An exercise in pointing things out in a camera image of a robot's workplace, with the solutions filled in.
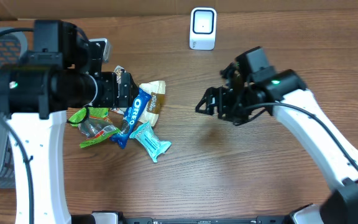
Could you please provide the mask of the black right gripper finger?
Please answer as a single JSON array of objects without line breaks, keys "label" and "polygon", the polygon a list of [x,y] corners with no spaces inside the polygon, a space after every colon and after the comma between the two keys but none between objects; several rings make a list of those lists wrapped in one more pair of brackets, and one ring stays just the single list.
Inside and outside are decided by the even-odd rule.
[{"label": "black right gripper finger", "polygon": [[217,103],[208,103],[207,101],[200,101],[196,105],[195,111],[197,113],[213,116],[215,114],[214,109],[218,108],[218,106],[219,105]]},{"label": "black right gripper finger", "polygon": [[226,89],[223,86],[218,88],[210,87],[208,88],[200,102],[197,104],[197,107],[200,108],[202,105],[208,107],[223,107],[225,103]]}]

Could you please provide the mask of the blue oreo packet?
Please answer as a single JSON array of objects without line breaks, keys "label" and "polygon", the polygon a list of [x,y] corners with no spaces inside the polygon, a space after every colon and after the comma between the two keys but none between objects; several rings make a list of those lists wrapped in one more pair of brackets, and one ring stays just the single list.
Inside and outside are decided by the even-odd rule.
[{"label": "blue oreo packet", "polygon": [[116,142],[121,149],[124,149],[126,147],[129,136],[133,132],[139,118],[141,117],[150,99],[151,95],[140,88],[139,94],[134,99],[132,106],[126,109],[122,120],[120,132],[110,137],[110,140]]}]

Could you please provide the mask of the green snack packet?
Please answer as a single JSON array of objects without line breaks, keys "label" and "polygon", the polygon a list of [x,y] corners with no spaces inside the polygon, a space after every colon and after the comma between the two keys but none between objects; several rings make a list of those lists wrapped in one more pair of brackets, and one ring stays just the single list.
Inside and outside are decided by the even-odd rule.
[{"label": "green snack packet", "polygon": [[84,107],[73,114],[67,123],[86,136],[86,140],[80,144],[81,148],[99,144],[121,132],[109,119],[108,108]]}]

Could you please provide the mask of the beige pastry snack packet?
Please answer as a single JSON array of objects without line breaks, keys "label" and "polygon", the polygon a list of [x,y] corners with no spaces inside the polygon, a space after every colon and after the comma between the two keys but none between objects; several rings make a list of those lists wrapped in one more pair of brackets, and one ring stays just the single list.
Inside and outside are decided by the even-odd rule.
[{"label": "beige pastry snack packet", "polygon": [[[114,73],[117,75],[118,84],[121,84],[122,81],[121,79],[123,77],[123,74],[126,73],[125,68],[120,65],[117,65],[114,69]],[[139,87],[134,82],[133,84],[135,86],[131,87],[130,90],[134,89],[134,91],[132,92],[136,94],[132,96],[136,97],[139,93],[138,91]],[[147,102],[147,105],[143,110],[138,121],[140,121],[141,123],[149,122],[150,126],[154,127],[158,121],[161,107],[163,106],[165,101],[166,83],[163,80],[141,83],[140,89],[148,93],[151,96],[151,99]],[[127,109],[126,107],[111,108],[111,111],[117,114],[124,115],[126,109]]]}]

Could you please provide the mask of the white snack packet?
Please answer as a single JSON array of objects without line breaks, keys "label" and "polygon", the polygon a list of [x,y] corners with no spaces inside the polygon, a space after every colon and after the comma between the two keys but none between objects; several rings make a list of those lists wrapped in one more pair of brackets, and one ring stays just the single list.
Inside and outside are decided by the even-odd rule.
[{"label": "white snack packet", "polygon": [[154,163],[157,163],[158,156],[165,154],[172,145],[170,141],[159,140],[149,122],[141,124],[131,133],[130,138],[138,140],[145,147]]}]

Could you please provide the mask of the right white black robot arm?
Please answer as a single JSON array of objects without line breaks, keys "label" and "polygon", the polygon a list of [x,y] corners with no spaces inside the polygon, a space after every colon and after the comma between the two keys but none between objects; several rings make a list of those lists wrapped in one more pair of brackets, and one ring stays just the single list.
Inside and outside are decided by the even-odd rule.
[{"label": "right white black robot arm", "polygon": [[237,56],[220,75],[225,86],[208,88],[197,113],[217,114],[235,126],[267,112],[300,142],[331,191],[322,204],[309,204],[280,223],[358,223],[358,150],[319,107],[313,92],[294,70],[277,72],[262,47]]}]

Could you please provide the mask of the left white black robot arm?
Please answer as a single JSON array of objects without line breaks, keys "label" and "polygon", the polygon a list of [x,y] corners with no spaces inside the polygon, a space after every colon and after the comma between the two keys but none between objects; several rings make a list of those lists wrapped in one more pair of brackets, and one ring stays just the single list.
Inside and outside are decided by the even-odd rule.
[{"label": "left white black robot arm", "polygon": [[88,39],[76,25],[37,20],[32,50],[0,68],[0,114],[9,130],[17,223],[123,223],[120,212],[68,211],[63,135],[68,108],[128,107],[138,95],[132,76],[103,72],[106,39]]}]

